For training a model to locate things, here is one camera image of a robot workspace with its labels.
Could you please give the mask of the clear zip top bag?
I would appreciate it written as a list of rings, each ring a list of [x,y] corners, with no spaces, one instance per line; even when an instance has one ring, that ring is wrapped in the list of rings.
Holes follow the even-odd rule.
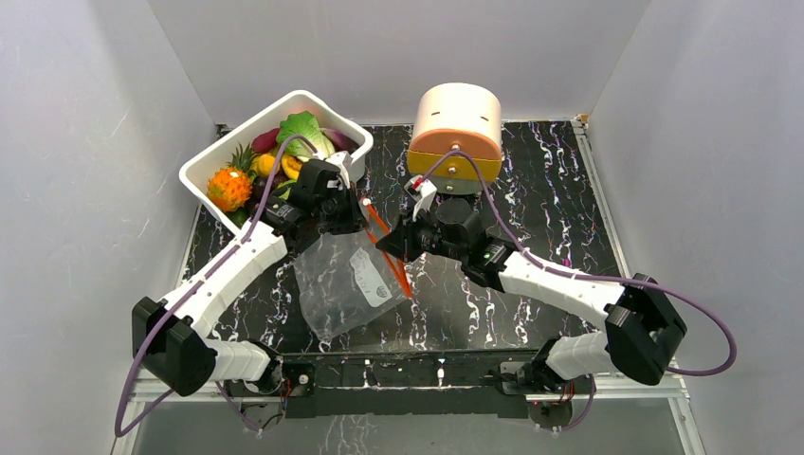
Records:
[[[329,342],[368,324],[412,297],[405,266],[378,249],[390,229],[369,198],[360,200],[368,226],[323,234],[293,263],[301,314],[315,336]]]

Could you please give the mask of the green toy cabbage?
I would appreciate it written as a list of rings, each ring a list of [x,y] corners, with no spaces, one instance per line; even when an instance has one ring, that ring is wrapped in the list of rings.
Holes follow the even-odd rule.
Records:
[[[280,146],[286,145],[284,155],[292,155],[302,162],[315,156],[327,158],[336,152],[318,119],[309,111],[291,114],[283,120],[276,140]]]

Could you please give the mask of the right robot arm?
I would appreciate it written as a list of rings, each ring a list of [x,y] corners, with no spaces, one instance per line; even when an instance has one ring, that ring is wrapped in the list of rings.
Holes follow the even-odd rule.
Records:
[[[548,341],[524,369],[519,381],[533,379],[547,392],[595,373],[622,373],[655,386],[686,334],[680,315],[650,278],[598,281],[566,266],[536,264],[511,240],[489,233],[463,199],[449,199],[436,211],[401,212],[376,246],[405,263],[424,253],[455,260],[482,287],[539,300],[591,323],[595,332]]]

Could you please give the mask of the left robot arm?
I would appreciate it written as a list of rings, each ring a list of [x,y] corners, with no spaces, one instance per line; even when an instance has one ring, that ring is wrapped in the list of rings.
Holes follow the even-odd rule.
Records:
[[[257,340],[210,338],[218,319],[267,269],[298,255],[324,234],[367,226],[350,181],[347,154],[304,164],[288,198],[263,196],[253,218],[186,283],[133,308],[135,361],[188,396],[211,381],[245,381],[260,394],[283,383],[282,358]]]

